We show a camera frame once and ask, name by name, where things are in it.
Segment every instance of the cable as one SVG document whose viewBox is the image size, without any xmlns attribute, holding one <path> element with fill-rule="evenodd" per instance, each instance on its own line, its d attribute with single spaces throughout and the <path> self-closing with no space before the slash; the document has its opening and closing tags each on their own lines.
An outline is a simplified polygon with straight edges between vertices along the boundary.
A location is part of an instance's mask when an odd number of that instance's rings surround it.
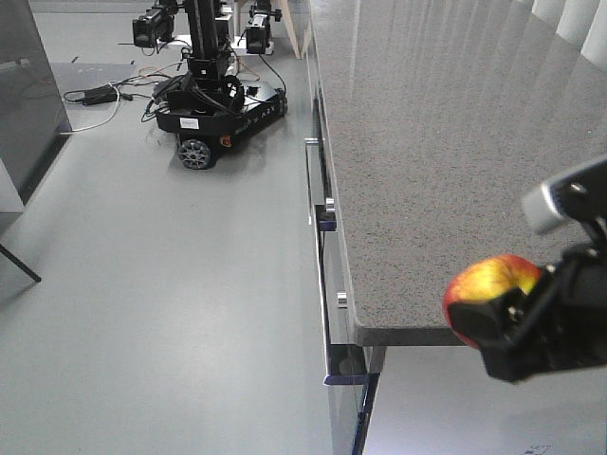
<svg viewBox="0 0 607 455">
<path fill-rule="evenodd" d="M 283 83 L 283 89 L 285 90 L 285 95 L 286 95 L 286 84 L 285 84 L 285 80 L 284 80 L 283 78 L 281 78 L 281 75 L 280 75 L 280 74 L 278 74 L 278 73 L 276 72 L 276 70 L 275 70 L 274 68 L 272 68 L 272 67 L 269 65 L 269 63 L 268 63 L 268 62 L 266 62 L 266 59 L 264 59 L 264 57 L 262 57 L 262 55 L 261 55 L 261 54 L 259 54 L 259 58 L 262 60 L 262 62 L 264 62 L 264 64 L 266 64 L 266 66 L 267 66 L 267 67 L 268 67 L 268 68 L 269 68 L 269 69 L 272 71 L 272 73 L 274 73 L 274 74 L 275 74 L 275 75 L 278 77 L 278 79 L 280 79 L 280 80 L 281 80 L 281 82 Z"/>
<path fill-rule="evenodd" d="M 171 40 L 171 41 L 167 41 L 167 42 L 163 43 L 163 44 L 162 44 L 162 46 L 161 46 L 161 47 L 159 47 L 159 48 L 157 49 L 157 52 L 156 52 L 156 53 L 160 53 L 160 51 L 161 51 L 162 49 L 164 49 L 164 48 L 165 48 L 165 47 L 166 47 L 168 44 L 170 44 L 170 43 L 183 43 L 184 45 L 186 45 L 186 47 L 187 47 L 187 48 L 188 48 L 190 51 L 192 51 L 192 46 L 190 45 L 190 43 L 188 43 L 187 41 L 178 40 L 178 39 L 176 39 L 176 38 L 173 38 L 173 40 Z"/>
<path fill-rule="evenodd" d="M 154 55 L 154 50 L 152 49 L 152 53 L 151 54 L 146 54 L 145 50 L 143 50 L 143 47 L 140 47 L 139 49 L 141 49 L 141 53 L 143 55 L 145 55 L 146 57 L 152 57 Z"/>
<path fill-rule="evenodd" d="M 115 85 L 112 85 L 111 83 L 110 83 L 110 85 L 116 91 L 116 103 L 114 104 L 114 110 L 112 111 L 112 114 L 110 114 L 110 117 L 106 118 L 101 123 L 97 123 L 96 125 L 84 126 L 83 128 L 77 128 L 75 130 L 72 129 L 72 131 L 68 132 L 69 134 L 79 133 L 80 131 L 92 130 L 93 128 L 97 128 L 98 126 L 104 125 L 105 123 L 110 121 L 112 118 L 114 118 L 114 116 L 118 112 L 118 108 L 120 107 L 120 91 L 118 90 L 118 88 Z"/>
</svg>

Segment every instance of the red apple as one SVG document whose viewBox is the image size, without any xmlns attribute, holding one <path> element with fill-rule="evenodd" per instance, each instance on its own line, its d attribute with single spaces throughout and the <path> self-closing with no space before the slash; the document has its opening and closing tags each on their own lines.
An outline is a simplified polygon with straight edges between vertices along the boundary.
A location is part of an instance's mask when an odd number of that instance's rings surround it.
<svg viewBox="0 0 607 455">
<path fill-rule="evenodd" d="M 528 294 L 541 274 L 536 265 L 514 254 L 502 254 L 473 264 L 447 286 L 443 296 L 445 318 L 451 326 L 447 309 L 452 303 L 485 303 L 513 287 Z M 475 346 L 469 339 L 457 335 L 468 345 Z"/>
</svg>

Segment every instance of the cabinet handle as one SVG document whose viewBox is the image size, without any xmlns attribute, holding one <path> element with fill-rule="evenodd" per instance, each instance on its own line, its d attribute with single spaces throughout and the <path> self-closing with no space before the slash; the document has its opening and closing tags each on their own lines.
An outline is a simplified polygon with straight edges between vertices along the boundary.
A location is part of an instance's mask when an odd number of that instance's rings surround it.
<svg viewBox="0 0 607 455">
<path fill-rule="evenodd" d="M 307 183 L 307 223 L 312 226 L 312 182 L 310 179 L 310 146 L 318 146 L 320 143 L 317 137 L 307 137 L 305 139 L 305 176 Z"/>
<path fill-rule="evenodd" d="M 341 344 L 331 342 L 329 329 L 329 309 L 326 297 L 326 283 L 324 279 L 324 242 L 321 237 L 319 215 L 324 211 L 323 205 L 312 206 L 311 216 L 314 226 L 314 242 L 316 249 L 316 266 L 318 283 L 321 292 L 321 322 L 324 348 L 325 377 L 327 386 L 356 386 L 367 381 L 367 369 L 364 352 L 355 344 Z"/>
</svg>

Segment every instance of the gray countertop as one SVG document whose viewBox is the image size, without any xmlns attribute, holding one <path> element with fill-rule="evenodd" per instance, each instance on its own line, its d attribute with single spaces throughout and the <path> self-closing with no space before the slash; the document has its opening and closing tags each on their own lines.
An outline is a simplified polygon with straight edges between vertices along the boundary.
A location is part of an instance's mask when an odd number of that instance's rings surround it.
<svg viewBox="0 0 607 455">
<path fill-rule="evenodd" d="M 444 345 L 447 283 L 556 261 L 521 197 L 603 153 L 607 76 L 506 0 L 311 0 L 346 291 L 360 345 Z"/>
</svg>

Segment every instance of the black cable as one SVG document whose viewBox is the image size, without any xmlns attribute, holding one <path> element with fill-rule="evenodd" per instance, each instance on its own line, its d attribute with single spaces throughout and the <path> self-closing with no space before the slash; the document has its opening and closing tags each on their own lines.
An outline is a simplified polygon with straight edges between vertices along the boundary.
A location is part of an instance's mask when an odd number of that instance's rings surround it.
<svg viewBox="0 0 607 455">
<path fill-rule="evenodd" d="M 256 101 L 259 104 L 274 104 L 272 101 L 257 100 L 256 98 L 252 97 L 251 95 L 245 95 L 245 97 L 247 97 L 250 100 Z"/>
<path fill-rule="evenodd" d="M 259 58 L 262 60 L 262 62 L 264 62 L 264 64 L 266 64 L 266 66 L 272 71 L 272 73 L 274 73 L 278 77 L 278 79 L 281 80 L 281 82 L 283 83 L 283 89 L 285 90 L 285 95 L 286 95 L 286 83 L 285 83 L 285 80 L 283 78 L 281 78 L 281 75 L 278 74 L 276 72 L 276 70 L 269 65 L 268 62 L 266 62 L 266 59 L 264 59 L 264 57 L 262 57 L 261 54 L 259 54 Z"/>
<path fill-rule="evenodd" d="M 145 51 L 143 50 L 143 47 L 140 47 L 139 49 L 141 49 L 141 53 L 143 55 L 145 55 L 146 57 L 152 57 L 154 55 L 154 50 L 153 49 L 152 49 L 152 53 L 151 54 L 146 54 Z"/>
<path fill-rule="evenodd" d="M 192 46 L 190 45 L 190 43 L 183 41 L 183 40 L 173 39 L 171 41 L 167 41 L 167 42 L 163 43 L 162 46 L 156 50 L 156 53 L 159 53 L 162 49 L 164 49 L 170 43 L 183 43 L 184 45 L 186 45 L 188 50 L 192 51 Z"/>
</svg>

